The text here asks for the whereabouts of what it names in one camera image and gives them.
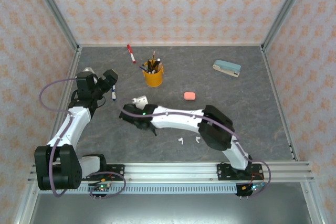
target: enclosure wall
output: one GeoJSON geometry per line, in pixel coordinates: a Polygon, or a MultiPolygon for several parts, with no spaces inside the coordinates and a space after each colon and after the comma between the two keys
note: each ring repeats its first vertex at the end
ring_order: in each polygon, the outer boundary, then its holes
{"type": "MultiPolygon", "coordinates": [[[[38,103],[41,88],[66,77],[74,55],[43,0],[0,0],[0,223],[13,223],[34,150],[54,114],[38,103]]],[[[43,100],[57,107],[61,85],[43,100]]]]}
{"type": "Polygon", "coordinates": [[[336,0],[297,0],[268,59],[291,134],[336,223],[336,0]]]}
{"type": "Polygon", "coordinates": [[[285,0],[55,0],[79,44],[261,44],[285,0]]]}

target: yellow cup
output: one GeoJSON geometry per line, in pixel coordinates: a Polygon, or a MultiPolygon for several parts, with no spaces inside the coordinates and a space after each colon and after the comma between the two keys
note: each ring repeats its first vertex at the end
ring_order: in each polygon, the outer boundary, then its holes
{"type": "MultiPolygon", "coordinates": [[[[151,64],[153,65],[156,60],[151,60],[151,64]]],[[[147,73],[146,71],[142,70],[143,76],[145,76],[145,80],[148,86],[157,87],[160,86],[163,81],[163,66],[161,67],[160,71],[157,73],[147,73]]]]}

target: purple cable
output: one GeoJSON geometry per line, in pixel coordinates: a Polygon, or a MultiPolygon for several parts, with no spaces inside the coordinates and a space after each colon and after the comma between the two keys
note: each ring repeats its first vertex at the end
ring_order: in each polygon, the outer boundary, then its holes
{"type": "MultiPolygon", "coordinates": [[[[122,105],[121,105],[121,103],[122,103],[123,101],[127,101],[127,102],[128,102],[128,101],[130,101],[130,99],[125,99],[125,98],[124,98],[124,99],[121,99],[120,102],[117,103],[117,106],[118,106],[119,110],[122,111],[122,112],[123,112],[124,114],[126,114],[126,115],[129,115],[129,116],[132,116],[132,117],[135,117],[135,118],[151,118],[151,117],[153,117],[153,116],[161,116],[161,115],[183,115],[183,116],[189,116],[189,117],[192,117],[192,118],[194,118],[194,119],[195,119],[195,118],[200,118],[200,119],[203,119],[203,120],[205,120],[205,121],[208,121],[208,122],[211,122],[211,123],[217,125],[218,127],[222,128],[223,130],[225,130],[225,131],[227,131],[228,133],[230,133],[232,136],[235,136],[235,137],[237,138],[237,140],[235,140],[234,143],[238,143],[238,140],[240,140],[240,137],[239,137],[236,133],[234,133],[232,130],[230,130],[228,127],[226,127],[226,126],[224,126],[224,125],[222,125],[222,124],[216,122],[215,120],[213,120],[213,119],[211,119],[211,118],[208,118],[208,117],[206,117],[206,116],[202,116],[202,115],[193,115],[193,114],[190,114],[190,113],[184,113],[184,112],[162,112],[162,113],[157,113],[157,114],[138,115],[138,114],[133,114],[133,113],[130,113],[130,112],[124,110],[123,107],[122,107],[122,105]]],[[[253,194],[253,195],[251,195],[251,196],[256,196],[256,195],[260,194],[262,191],[264,191],[264,190],[267,188],[267,186],[269,185],[269,183],[271,182],[271,170],[270,170],[268,164],[266,164],[264,161],[260,161],[260,160],[254,160],[254,161],[253,161],[252,159],[249,159],[248,157],[246,157],[245,154],[244,154],[244,151],[243,151],[242,148],[241,148],[241,146],[240,146],[240,145],[237,145],[237,146],[238,146],[239,151],[241,152],[241,154],[244,156],[244,158],[245,158],[246,160],[248,160],[248,161],[251,162],[251,163],[252,163],[252,162],[260,162],[260,163],[263,163],[263,164],[266,166],[267,170],[268,170],[269,177],[268,177],[267,184],[264,186],[264,189],[261,190],[261,191],[258,191],[257,193],[255,193],[255,194],[253,194]]]]}
{"type": "MultiPolygon", "coordinates": [[[[102,197],[101,199],[108,199],[108,198],[111,198],[111,197],[114,197],[114,196],[117,196],[119,194],[121,194],[122,191],[125,190],[125,187],[126,187],[126,180],[123,176],[121,176],[119,173],[114,173],[114,172],[97,172],[97,173],[91,173],[90,175],[88,176],[94,176],[94,175],[102,175],[102,174],[112,174],[112,175],[117,175],[118,177],[122,178],[122,181],[124,182],[124,186],[122,187],[122,189],[114,194],[110,194],[110,195],[106,195],[105,197],[102,197]]],[[[92,198],[95,198],[95,195],[92,194],[93,190],[95,190],[96,188],[98,188],[99,185],[97,186],[94,186],[91,191],[90,191],[90,196],[92,198]]]]}
{"type": "Polygon", "coordinates": [[[49,160],[49,180],[50,180],[50,187],[51,187],[51,190],[52,190],[52,193],[55,195],[55,197],[61,197],[65,192],[66,192],[66,189],[64,191],[62,191],[60,194],[58,194],[56,192],[56,189],[55,189],[55,184],[54,184],[54,178],[52,176],[52,171],[53,171],[53,160],[54,160],[54,155],[55,155],[55,151],[56,151],[56,147],[59,143],[59,141],[61,141],[62,137],[64,136],[64,134],[67,132],[67,130],[70,128],[70,125],[72,123],[72,120],[73,120],[73,117],[72,117],[72,114],[70,111],[68,110],[60,110],[60,109],[53,109],[53,108],[50,108],[48,106],[46,106],[43,101],[42,101],[42,94],[43,92],[51,85],[55,84],[55,83],[59,83],[59,82],[64,82],[64,81],[74,81],[76,78],[69,78],[69,79],[61,79],[61,80],[57,80],[57,81],[53,81],[47,85],[45,85],[39,96],[38,96],[38,100],[39,102],[41,103],[41,105],[47,109],[47,110],[50,110],[50,111],[54,111],[54,112],[63,112],[63,113],[67,113],[70,115],[70,120],[69,120],[69,123],[67,124],[67,126],[64,128],[64,130],[61,132],[61,134],[59,135],[59,138],[56,140],[55,144],[53,145],[53,148],[51,149],[51,153],[50,153],[50,160],[49,160]]]}

